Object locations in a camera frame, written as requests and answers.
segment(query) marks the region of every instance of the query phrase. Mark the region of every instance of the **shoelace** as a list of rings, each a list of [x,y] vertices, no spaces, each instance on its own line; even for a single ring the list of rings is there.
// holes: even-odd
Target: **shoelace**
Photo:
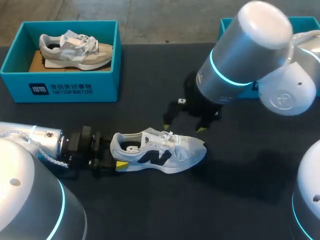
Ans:
[[[173,146],[173,149],[172,149],[172,152],[173,152],[173,156],[175,156],[176,158],[179,159],[179,161],[183,161],[184,159],[181,159],[181,155],[183,155],[183,157],[186,157],[186,153],[185,151],[182,149],[182,148],[179,148],[178,147],[178,151],[176,151],[176,144],[177,143],[180,143],[181,142],[181,138],[174,134],[172,131],[171,132],[167,132],[167,131],[162,131],[162,133],[164,133],[161,138],[164,138],[164,144],[167,144],[167,142],[170,140],[170,139],[173,139],[174,140],[174,146]]]
[[[174,134],[172,131],[162,131],[162,133],[164,134],[161,136],[161,138],[164,138],[165,143],[167,143],[170,139],[173,139],[175,143],[178,143],[180,140],[179,136]]]
[[[99,43],[98,40],[95,39],[93,36],[88,37],[87,35],[80,34],[79,38],[81,38],[81,42],[84,43],[83,46],[76,46],[76,49],[82,49],[84,48],[84,54],[87,52],[89,53],[97,53],[99,51]]]

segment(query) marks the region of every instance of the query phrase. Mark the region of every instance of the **grey sneaker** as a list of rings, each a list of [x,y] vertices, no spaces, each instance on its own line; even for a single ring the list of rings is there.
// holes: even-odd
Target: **grey sneaker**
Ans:
[[[93,36],[76,34],[70,30],[58,37],[42,34],[39,48],[45,58],[44,66],[55,69],[76,67],[94,70],[108,64],[113,55],[111,45],[98,43]]]
[[[135,134],[116,133],[110,144],[114,159],[128,162],[122,172],[158,169],[174,174],[199,163],[206,155],[204,141],[148,128]]]

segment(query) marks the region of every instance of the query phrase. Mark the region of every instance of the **shoe upper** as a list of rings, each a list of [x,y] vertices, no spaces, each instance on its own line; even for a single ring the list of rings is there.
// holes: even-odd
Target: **shoe upper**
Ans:
[[[84,65],[110,61],[113,55],[111,45],[99,43],[93,36],[76,34],[70,30],[58,37],[42,34],[39,48],[45,59],[71,61]]]
[[[124,142],[141,142],[131,150],[121,148]],[[199,162],[207,153],[204,142],[190,136],[173,135],[153,128],[135,134],[116,133],[110,144],[112,156],[124,162],[150,163],[166,168],[179,168]]]

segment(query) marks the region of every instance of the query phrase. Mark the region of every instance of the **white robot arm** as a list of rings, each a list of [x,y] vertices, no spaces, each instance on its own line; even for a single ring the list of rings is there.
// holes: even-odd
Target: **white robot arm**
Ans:
[[[196,77],[214,105],[232,102],[258,82],[261,102],[280,115],[299,115],[316,97],[320,82],[320,31],[293,35],[275,6],[251,1],[222,35]]]

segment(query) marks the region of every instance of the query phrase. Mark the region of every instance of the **cable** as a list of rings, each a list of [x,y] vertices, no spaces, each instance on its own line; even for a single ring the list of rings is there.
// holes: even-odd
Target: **cable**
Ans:
[[[320,30],[312,30],[312,31],[307,31],[307,32],[301,32],[293,35],[292,39],[294,41],[294,45],[300,45],[304,41],[320,35]]]
[[[29,135],[25,134],[22,131],[18,131],[18,130],[7,130],[4,131],[2,133],[0,133],[0,138],[3,138],[5,135],[7,134],[19,134],[21,136],[23,136],[24,138],[26,138],[31,144],[35,145],[38,148],[39,153],[41,153],[41,155],[48,160],[49,162],[56,164],[58,166],[64,167],[64,168],[69,168],[68,164],[63,162],[63,161],[57,161],[55,159],[53,159],[52,157],[48,156],[41,148],[40,146],[32,139],[29,137]]]

